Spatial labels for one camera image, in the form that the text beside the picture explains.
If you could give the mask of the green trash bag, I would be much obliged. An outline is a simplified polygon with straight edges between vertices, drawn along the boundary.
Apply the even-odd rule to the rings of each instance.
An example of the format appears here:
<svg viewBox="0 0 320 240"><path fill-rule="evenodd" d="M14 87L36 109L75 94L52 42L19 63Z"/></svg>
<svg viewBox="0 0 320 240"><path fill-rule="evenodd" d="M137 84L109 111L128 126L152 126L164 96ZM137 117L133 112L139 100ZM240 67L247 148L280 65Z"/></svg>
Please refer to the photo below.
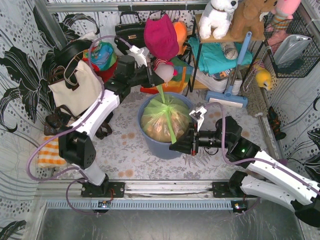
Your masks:
<svg viewBox="0 0 320 240"><path fill-rule="evenodd" d="M162 143L176 143L192 122L190 107L172 93L157 87L159 94L142 108L140 126L151 139Z"/></svg>

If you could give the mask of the blue trash bin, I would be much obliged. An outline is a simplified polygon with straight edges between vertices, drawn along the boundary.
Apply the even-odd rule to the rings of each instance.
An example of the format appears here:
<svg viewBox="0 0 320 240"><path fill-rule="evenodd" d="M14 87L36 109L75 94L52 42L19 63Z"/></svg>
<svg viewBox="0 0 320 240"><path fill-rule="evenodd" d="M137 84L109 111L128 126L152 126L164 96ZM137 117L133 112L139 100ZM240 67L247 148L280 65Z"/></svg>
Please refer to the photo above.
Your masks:
<svg viewBox="0 0 320 240"><path fill-rule="evenodd" d="M193 103L186 98L184 95L178 94L178 93L174 93L174 92L168 92L168 93L172 93L175 97L178 97L179 99L181 99L184 103L187 104L187 106L189 107L189 112L191 111L191 109L193 108ZM173 151L173 150L169 150L169 146L172 143L167 143L167 142L159 142L156 140L151 139L150 137L148 137L142 130L141 128L141 124L140 124L140 120L143 114L143 107L145 107L149 101L154 98L156 95L153 95L151 97L149 97L140 107L140 109L138 110L138 115L137 115L137 121L139 124L139 128L145 138L146 144L149 148L149 150L151 151L151 153L161 159L165 159L165 160L170 160L170 159L174 159L174 158L178 158L182 155L181 152L177 152L177 151Z"/></svg>

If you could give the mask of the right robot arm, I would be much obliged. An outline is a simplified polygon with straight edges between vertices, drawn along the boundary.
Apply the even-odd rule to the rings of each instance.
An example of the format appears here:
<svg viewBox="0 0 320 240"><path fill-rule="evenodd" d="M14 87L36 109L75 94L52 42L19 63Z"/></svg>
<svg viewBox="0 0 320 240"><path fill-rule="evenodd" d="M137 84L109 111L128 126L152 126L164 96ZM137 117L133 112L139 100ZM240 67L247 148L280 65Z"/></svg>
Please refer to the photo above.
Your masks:
<svg viewBox="0 0 320 240"><path fill-rule="evenodd" d="M241 136L242 127L231 117L223 117L216 130L198 130L189 124L169 149L196 155L199 148L221 149L227 164L240 166L248 173L236 171L228 182L232 195L256 196L279 204L302 222L320 226L320 184L289 169L258 145Z"/></svg>

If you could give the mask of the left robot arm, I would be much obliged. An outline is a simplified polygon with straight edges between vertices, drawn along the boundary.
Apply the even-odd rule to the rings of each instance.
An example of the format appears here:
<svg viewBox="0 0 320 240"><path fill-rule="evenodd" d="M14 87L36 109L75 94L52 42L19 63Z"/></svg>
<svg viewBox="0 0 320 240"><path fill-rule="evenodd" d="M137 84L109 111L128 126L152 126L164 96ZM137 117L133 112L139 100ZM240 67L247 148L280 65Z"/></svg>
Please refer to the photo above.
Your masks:
<svg viewBox="0 0 320 240"><path fill-rule="evenodd" d="M109 177L96 161L92 142L99 127L131 92L131 88L152 88L164 83L152 68L148 56L140 55L143 62L136 67L134 56L123 55L117 61L113 76L102 84L102 91L94 103L69 127L58 134L59 156L75 167L83 176L81 196L84 198L112 198L115 190Z"/></svg>

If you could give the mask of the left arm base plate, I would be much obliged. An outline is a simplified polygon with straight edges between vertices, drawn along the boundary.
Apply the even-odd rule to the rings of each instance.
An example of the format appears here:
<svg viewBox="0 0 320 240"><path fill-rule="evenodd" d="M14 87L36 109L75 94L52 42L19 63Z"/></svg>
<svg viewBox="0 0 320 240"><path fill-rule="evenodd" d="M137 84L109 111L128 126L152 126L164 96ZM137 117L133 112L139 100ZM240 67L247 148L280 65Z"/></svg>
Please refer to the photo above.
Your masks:
<svg viewBox="0 0 320 240"><path fill-rule="evenodd" d="M124 193L124 182L108 182L100 186L86 182L82 184L80 195L83 198L123 198Z"/></svg>

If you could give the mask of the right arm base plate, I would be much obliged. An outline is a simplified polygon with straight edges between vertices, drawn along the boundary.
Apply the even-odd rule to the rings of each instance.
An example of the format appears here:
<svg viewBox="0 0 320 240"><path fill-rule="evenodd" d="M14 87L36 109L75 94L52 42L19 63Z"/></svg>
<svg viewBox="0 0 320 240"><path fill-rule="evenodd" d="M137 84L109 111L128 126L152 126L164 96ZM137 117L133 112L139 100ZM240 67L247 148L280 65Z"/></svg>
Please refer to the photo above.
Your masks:
<svg viewBox="0 0 320 240"><path fill-rule="evenodd" d="M229 186L227 181L211 183L211 191L215 198L256 198L255 195L244 193L239 186Z"/></svg>

